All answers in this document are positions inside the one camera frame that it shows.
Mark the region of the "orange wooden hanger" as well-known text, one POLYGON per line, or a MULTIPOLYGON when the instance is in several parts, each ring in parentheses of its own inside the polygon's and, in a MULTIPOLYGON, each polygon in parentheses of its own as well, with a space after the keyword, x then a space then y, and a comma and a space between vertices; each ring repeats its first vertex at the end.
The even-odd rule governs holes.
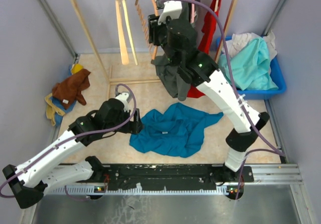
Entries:
MULTIPOLYGON (((155 0, 150 0, 150 1, 152 3, 155 16, 159 16, 155 0)), ((143 14, 143 10, 142 10, 142 7, 139 4, 139 0, 135 0, 134 5, 135 5, 135 8, 136 8, 138 17, 140 19, 140 23, 141 23, 141 26, 142 26, 142 31, 144 33, 144 38, 145 38, 145 41, 146 41, 146 44, 147 44, 147 47, 148 47, 148 50, 149 50, 149 54, 151 56, 151 59, 154 60, 156 55, 157 55, 158 46, 154 46, 153 44, 151 44, 149 42, 148 19, 143 14)))

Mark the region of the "blue t shirt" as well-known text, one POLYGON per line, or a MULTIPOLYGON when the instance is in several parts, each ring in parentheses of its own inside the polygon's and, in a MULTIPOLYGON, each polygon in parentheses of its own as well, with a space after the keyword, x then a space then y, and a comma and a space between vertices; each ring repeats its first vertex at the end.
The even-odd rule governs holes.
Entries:
POLYGON ((209 114, 179 102, 163 114, 152 109, 141 119, 143 129, 131 135, 129 145, 141 153, 187 158, 201 149, 205 128, 218 123, 222 117, 222 112, 209 114))

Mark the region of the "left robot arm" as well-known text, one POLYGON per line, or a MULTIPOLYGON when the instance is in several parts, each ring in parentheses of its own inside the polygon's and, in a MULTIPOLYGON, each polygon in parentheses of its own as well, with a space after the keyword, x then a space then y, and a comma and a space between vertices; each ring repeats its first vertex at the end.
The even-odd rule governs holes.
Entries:
POLYGON ((139 109, 129 110, 126 100, 111 98, 105 101, 100 109, 78 117, 55 142, 35 157, 3 169, 12 197, 21 209, 26 209, 55 188, 78 181, 101 181, 104 167, 95 156, 62 169, 56 167, 70 155, 105 139, 106 133, 112 136, 117 132, 138 134, 142 128, 139 109))

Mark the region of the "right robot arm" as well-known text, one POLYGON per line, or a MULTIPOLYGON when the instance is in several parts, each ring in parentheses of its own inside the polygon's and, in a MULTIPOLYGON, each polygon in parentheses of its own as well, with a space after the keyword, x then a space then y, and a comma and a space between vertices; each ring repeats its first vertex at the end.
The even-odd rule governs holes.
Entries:
POLYGON ((215 61, 196 46, 197 32, 190 22, 148 16, 149 43, 160 46, 169 64, 176 66, 184 82, 196 87, 212 100, 232 122, 234 128, 226 137, 230 147, 224 163, 224 176, 234 182, 242 175, 241 164, 248 148, 256 141, 254 128, 262 129, 269 120, 267 112, 259 113, 234 92, 215 61))

